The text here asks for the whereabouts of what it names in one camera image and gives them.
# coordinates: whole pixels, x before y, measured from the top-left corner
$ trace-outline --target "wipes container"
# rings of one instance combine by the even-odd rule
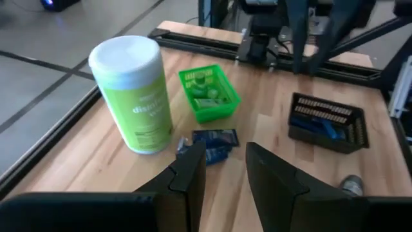
[[[93,49],[89,65],[127,146],[141,154],[164,149],[173,126],[159,45],[112,38]]]

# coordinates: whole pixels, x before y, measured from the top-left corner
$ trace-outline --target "small green bottle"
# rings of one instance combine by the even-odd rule
[[[198,73],[194,77],[194,83],[191,87],[191,92],[194,98],[204,99],[207,98],[207,86],[204,73]]]

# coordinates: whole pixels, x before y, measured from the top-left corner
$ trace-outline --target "small packet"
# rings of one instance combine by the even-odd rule
[[[206,166],[224,161],[231,150],[232,148],[227,147],[206,149]]]
[[[239,139],[235,129],[193,131],[192,140],[193,143],[198,141],[205,142],[207,149],[221,146],[239,146]]]
[[[180,138],[176,152],[177,159],[182,157],[182,155],[190,148],[190,146],[187,145],[187,141],[188,139],[185,137]],[[231,150],[231,147],[206,149],[206,166],[216,164],[227,159]]]
[[[194,99],[199,109],[212,108],[225,104],[221,99]]]

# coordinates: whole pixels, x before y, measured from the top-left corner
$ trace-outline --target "butcher block tabletop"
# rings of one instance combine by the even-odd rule
[[[164,21],[159,28],[239,43],[241,34]],[[307,46],[307,52],[313,52]],[[411,196],[412,185],[386,104],[379,90],[290,72],[262,70],[234,61],[162,48],[174,131],[166,150],[139,155],[127,148],[103,99],[99,99],[9,193],[30,191],[134,191],[175,160],[180,137],[192,130],[235,128],[241,143],[229,158],[208,166],[200,231],[262,231],[250,192],[245,148],[254,141],[332,186],[362,177],[366,195]],[[344,53],[334,61],[371,66],[367,55]],[[179,80],[180,70],[218,64],[241,97],[233,116],[198,124]],[[288,137],[292,93],[364,110],[369,149],[343,155]]]

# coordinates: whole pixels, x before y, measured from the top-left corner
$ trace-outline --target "floor tile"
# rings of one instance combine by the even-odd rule
[[[0,124],[64,74],[0,56]]]
[[[0,134],[0,175],[28,151],[57,121],[69,112],[95,83],[72,76],[35,108]]]
[[[87,0],[60,13],[32,13],[6,1],[0,6],[0,50],[73,68],[98,43],[114,36],[154,3]],[[41,8],[40,1],[20,0],[19,4]]]
[[[140,23],[130,29],[126,35],[148,35],[164,20],[184,23],[192,17],[198,16],[198,1],[168,0],[164,1]]]

